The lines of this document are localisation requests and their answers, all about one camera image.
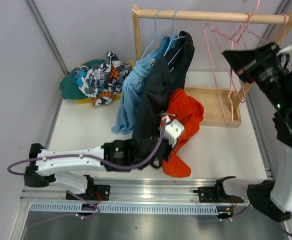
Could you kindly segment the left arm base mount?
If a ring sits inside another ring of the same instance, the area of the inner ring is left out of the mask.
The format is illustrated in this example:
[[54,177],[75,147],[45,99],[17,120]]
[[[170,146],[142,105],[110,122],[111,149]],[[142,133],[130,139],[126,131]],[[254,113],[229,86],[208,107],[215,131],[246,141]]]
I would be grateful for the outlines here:
[[110,185],[97,184],[91,192],[78,194],[77,197],[87,201],[109,201],[110,190]]

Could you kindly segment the dark green shorts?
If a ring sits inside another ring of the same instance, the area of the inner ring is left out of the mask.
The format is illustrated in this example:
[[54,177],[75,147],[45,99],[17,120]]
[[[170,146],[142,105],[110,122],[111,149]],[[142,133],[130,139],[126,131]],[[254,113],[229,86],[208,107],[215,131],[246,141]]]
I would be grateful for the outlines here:
[[74,68],[59,85],[62,98],[82,100],[98,97],[110,74],[110,64],[104,60],[91,60]]

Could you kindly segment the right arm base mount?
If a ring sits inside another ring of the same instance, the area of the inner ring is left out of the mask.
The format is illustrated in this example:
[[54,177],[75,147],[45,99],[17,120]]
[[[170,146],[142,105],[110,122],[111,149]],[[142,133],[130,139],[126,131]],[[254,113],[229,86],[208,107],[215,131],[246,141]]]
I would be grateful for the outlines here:
[[199,202],[201,203],[244,203],[243,198],[227,195],[219,186],[202,186],[192,192],[199,197]]

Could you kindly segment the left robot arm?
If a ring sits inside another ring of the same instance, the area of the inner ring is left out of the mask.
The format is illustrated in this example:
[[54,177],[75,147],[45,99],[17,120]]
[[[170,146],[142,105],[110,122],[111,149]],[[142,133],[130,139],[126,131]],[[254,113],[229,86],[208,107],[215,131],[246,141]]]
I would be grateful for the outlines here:
[[114,140],[88,149],[53,151],[39,143],[30,147],[30,164],[24,184],[31,188],[56,186],[89,200],[94,195],[93,178],[75,171],[130,172],[147,166],[159,168],[173,147],[167,139],[151,136],[142,140]]

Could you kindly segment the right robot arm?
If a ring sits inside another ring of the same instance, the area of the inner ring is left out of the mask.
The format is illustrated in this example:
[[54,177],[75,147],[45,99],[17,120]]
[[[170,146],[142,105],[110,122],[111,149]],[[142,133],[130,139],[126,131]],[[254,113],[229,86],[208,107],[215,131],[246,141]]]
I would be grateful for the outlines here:
[[253,50],[225,50],[223,56],[244,83],[256,83],[276,112],[273,122],[277,140],[288,150],[275,180],[249,183],[237,196],[280,223],[292,214],[292,45],[280,48],[275,42]]

